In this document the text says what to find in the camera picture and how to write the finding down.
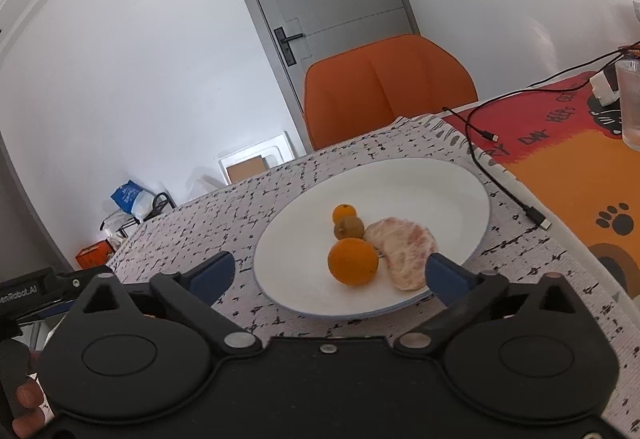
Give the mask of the person's left hand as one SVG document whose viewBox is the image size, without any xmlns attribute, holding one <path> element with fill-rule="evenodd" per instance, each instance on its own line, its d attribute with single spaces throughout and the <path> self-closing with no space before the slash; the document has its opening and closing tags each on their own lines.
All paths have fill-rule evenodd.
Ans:
<svg viewBox="0 0 640 439">
<path fill-rule="evenodd" d="M 32 378 L 37 355 L 21 343 L 12 343 L 2 374 L 3 389 L 12 413 L 12 431 L 17 438 L 31 438 L 50 421 L 44 411 L 44 393 Z"/>
</svg>

